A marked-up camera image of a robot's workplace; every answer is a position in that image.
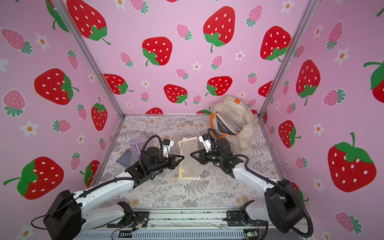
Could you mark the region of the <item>purple mesh pouch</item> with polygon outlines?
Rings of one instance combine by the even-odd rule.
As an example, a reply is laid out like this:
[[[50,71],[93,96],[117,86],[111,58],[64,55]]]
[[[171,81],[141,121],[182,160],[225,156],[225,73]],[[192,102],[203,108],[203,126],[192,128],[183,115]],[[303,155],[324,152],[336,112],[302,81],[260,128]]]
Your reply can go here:
[[[131,145],[132,149],[138,157],[140,156],[143,146],[147,140],[148,138],[145,134],[140,134],[129,141],[129,144]]]

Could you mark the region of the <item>blue-grey mesh pouch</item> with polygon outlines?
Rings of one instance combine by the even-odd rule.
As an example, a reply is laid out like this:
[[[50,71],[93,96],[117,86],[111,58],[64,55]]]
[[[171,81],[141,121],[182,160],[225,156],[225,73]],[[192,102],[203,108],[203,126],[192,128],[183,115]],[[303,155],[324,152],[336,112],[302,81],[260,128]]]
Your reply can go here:
[[[234,124],[231,120],[229,120],[222,113],[216,113],[216,117],[217,117],[218,126],[219,126],[222,133],[235,136],[242,131],[242,129],[240,127],[238,127],[236,124]]]

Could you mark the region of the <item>cream mesh pouch front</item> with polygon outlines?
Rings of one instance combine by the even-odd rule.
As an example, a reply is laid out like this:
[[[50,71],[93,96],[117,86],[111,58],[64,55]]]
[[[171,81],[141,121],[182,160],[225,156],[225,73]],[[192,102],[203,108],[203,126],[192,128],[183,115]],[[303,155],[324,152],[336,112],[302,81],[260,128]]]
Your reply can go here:
[[[180,155],[185,158],[179,164],[179,179],[198,181],[201,179],[200,163],[191,157],[191,153],[198,150],[197,137],[183,138],[178,141]]]

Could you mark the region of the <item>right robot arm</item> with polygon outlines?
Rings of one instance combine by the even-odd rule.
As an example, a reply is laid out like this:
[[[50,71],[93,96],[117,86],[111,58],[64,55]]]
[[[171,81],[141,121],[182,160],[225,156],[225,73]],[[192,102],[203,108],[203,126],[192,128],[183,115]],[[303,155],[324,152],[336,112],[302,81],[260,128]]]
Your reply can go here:
[[[264,207],[253,205],[252,201],[240,207],[237,218],[239,221],[244,225],[265,221],[272,223],[282,233],[293,230],[302,237],[308,238],[312,235],[311,221],[308,221],[309,229],[305,233],[295,227],[302,219],[309,220],[310,216],[290,181],[272,180],[251,170],[248,166],[249,158],[244,155],[234,155],[226,139],[214,140],[204,135],[199,138],[199,141],[204,145],[204,149],[192,152],[192,158],[202,165],[213,163],[225,174],[246,183],[264,195],[266,203]]]

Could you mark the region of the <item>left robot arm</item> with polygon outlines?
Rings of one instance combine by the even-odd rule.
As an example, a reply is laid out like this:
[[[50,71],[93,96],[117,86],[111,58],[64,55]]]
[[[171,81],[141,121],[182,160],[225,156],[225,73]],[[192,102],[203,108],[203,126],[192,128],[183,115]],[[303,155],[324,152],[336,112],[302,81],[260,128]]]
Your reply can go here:
[[[175,169],[183,160],[182,155],[164,157],[161,150],[150,147],[141,152],[139,160],[118,176],[83,191],[65,190],[57,195],[43,223],[53,240],[72,240],[80,233],[108,225],[124,217],[128,209],[93,209],[112,197],[132,190],[147,180],[153,180],[165,169]]]

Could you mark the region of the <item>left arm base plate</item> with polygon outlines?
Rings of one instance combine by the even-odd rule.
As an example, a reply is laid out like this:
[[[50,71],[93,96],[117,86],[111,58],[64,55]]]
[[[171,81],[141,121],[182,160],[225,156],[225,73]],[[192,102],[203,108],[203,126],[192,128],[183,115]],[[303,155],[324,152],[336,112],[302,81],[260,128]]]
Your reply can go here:
[[[107,224],[107,228],[144,228],[149,220],[149,212],[133,212],[125,214],[116,224]]]

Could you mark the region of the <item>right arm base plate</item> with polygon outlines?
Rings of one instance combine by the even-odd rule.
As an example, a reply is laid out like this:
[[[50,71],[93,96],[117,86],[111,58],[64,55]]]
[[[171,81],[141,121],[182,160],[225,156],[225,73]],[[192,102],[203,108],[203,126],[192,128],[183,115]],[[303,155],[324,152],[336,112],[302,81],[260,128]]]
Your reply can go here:
[[[224,219],[230,227],[265,227],[267,223],[260,220],[252,220],[245,211],[227,211]]]

